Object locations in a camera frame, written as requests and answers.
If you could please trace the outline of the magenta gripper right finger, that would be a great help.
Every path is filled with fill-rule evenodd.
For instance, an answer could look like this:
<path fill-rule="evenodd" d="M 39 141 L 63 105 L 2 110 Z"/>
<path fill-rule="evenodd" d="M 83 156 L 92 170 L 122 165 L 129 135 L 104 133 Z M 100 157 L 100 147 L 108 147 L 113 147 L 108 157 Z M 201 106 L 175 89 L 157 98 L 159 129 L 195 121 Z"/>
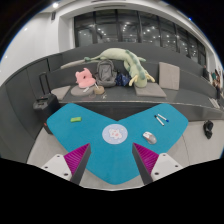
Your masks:
<path fill-rule="evenodd" d="M 137 164 L 143 184 L 147 185 L 152 183 L 153 179 L 151 177 L 151 172 L 159 155 L 137 143 L 132 145 L 132 154 Z"/>

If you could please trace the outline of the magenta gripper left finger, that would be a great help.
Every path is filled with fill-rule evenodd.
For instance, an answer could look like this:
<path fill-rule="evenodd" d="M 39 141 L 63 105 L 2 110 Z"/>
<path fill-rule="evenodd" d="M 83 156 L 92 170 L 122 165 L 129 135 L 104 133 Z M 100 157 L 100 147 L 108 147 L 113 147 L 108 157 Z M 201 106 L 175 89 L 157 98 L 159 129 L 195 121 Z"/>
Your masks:
<path fill-rule="evenodd" d="M 85 144 L 64 156 L 64 159 L 72 173 L 71 182 L 80 184 L 91 154 L 90 144 Z"/>

